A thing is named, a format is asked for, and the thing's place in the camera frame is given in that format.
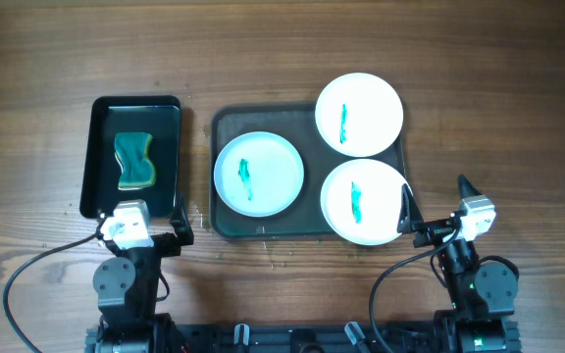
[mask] green sponge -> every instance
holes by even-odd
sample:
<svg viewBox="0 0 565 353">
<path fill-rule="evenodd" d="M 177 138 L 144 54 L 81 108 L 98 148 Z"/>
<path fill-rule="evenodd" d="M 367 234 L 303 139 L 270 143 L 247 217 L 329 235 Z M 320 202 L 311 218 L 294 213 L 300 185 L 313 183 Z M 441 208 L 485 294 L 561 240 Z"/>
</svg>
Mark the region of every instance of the green sponge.
<svg viewBox="0 0 565 353">
<path fill-rule="evenodd" d="M 115 156 L 122 167 L 120 190 L 137 190 L 154 185 L 156 169 L 149 160 L 152 135 L 145 132 L 120 132 L 115 136 Z"/>
</svg>

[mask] paper plate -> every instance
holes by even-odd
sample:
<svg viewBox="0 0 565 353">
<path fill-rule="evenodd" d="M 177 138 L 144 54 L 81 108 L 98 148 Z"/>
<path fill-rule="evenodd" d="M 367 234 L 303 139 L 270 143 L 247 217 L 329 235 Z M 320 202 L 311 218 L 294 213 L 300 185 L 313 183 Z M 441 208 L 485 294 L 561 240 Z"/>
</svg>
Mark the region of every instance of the paper plate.
<svg viewBox="0 0 565 353">
<path fill-rule="evenodd" d="M 322 186 L 322 212 L 331 228 L 360 245 L 397 238 L 405 178 L 385 163 L 358 159 L 335 168 Z"/>
<path fill-rule="evenodd" d="M 232 140 L 213 171 L 220 198 L 250 217 L 272 216 L 293 202 L 304 181 L 298 151 L 269 132 L 250 132 Z"/>
<path fill-rule="evenodd" d="M 402 129 L 402 103 L 391 86 L 369 74 L 341 76 L 315 107 L 322 138 L 337 152 L 368 157 L 383 152 Z"/>
</svg>

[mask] white object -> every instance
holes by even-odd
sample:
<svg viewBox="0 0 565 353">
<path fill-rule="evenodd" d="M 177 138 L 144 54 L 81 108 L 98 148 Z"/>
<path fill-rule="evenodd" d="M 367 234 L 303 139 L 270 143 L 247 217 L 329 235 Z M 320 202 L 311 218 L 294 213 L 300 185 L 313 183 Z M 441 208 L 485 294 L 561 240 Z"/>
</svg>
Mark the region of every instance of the white object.
<svg viewBox="0 0 565 353">
<path fill-rule="evenodd" d="M 109 217 L 100 231 L 104 240 L 113 240 L 122 249 L 133 247 L 152 247 L 152 240 L 147 227 L 149 226 L 149 211 L 143 200 L 120 202 L 113 217 Z"/>
<path fill-rule="evenodd" d="M 241 168 L 249 178 L 241 176 Z M 304 182 L 304 166 L 298 151 L 284 138 L 249 132 L 224 147 L 213 179 L 230 208 L 245 216 L 267 217 L 293 202 Z"/>
<path fill-rule="evenodd" d="M 322 213 L 331 228 L 348 241 L 385 244 L 400 235 L 397 227 L 405 183 L 397 170 L 379 161 L 357 159 L 343 163 L 324 181 Z M 353 214 L 353 187 L 361 192 L 360 219 Z"/>
<path fill-rule="evenodd" d="M 386 150 L 400 134 L 402 117 L 396 91 L 369 74 L 335 79 L 324 88 L 315 107 L 315 122 L 322 137 L 334 150 L 351 157 L 368 157 Z"/>
<path fill-rule="evenodd" d="M 462 199 L 459 210 L 466 211 L 466 215 L 460 218 L 461 228 L 455 239 L 475 240 L 477 236 L 489 231 L 496 218 L 495 206 L 485 195 Z M 443 241 L 448 241 L 453 234 L 445 236 Z"/>
</svg>

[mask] rectangular black tray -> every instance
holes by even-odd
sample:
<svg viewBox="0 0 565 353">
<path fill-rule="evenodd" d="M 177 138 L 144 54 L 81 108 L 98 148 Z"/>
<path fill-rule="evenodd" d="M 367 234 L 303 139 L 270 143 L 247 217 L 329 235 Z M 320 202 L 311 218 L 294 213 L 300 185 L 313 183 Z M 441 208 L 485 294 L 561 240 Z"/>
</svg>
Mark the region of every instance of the rectangular black tray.
<svg viewBox="0 0 565 353">
<path fill-rule="evenodd" d="M 211 123 L 210 222 L 226 240 L 291 240 L 334 235 L 320 207 L 320 192 L 328 174 L 354 158 L 333 150 L 318 132 L 315 103 L 227 107 Z M 298 151 L 304 165 L 304 185 L 296 200 L 283 211 L 264 218 L 243 216 L 222 201 L 213 171 L 222 149 L 234 138 L 252 131 L 275 133 Z M 387 163 L 405 178 L 402 137 L 385 151 L 369 157 Z"/>
<path fill-rule="evenodd" d="M 149 159 L 156 182 L 140 190 L 118 188 L 121 167 L 115 157 L 118 132 L 153 136 Z M 100 97 L 93 103 L 79 212 L 88 219 L 112 216 L 121 201 L 144 200 L 151 217 L 172 214 L 177 197 L 180 101 L 174 96 Z"/>
</svg>

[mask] wooden table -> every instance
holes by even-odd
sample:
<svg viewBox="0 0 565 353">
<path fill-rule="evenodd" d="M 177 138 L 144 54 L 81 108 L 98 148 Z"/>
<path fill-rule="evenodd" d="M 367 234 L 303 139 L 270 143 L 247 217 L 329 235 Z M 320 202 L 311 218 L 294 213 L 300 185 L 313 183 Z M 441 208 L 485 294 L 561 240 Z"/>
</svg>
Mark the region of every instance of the wooden table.
<svg viewBox="0 0 565 353">
<path fill-rule="evenodd" d="M 102 95 L 172 94 L 187 107 L 180 189 L 195 245 L 163 262 L 172 294 L 160 312 L 182 324 L 367 322 L 376 277 L 419 252 L 411 236 L 372 249 L 339 239 L 225 243 L 207 227 L 213 114 L 314 101 L 351 72 L 381 76 L 398 92 L 410 181 L 427 219 L 457 206 L 460 173 L 494 201 L 497 221 L 477 248 L 521 269 L 514 318 L 524 351 L 565 352 L 565 6 L 225 2 L 0 1 L 0 352 L 25 351 L 1 305 L 10 274 L 94 228 L 78 200 L 90 106 Z M 81 350 L 99 318 L 92 275 L 109 257 L 87 244 L 18 279 L 13 312 L 44 351 Z M 450 307 L 428 261 L 390 277 L 377 305 L 380 320 Z"/>
</svg>

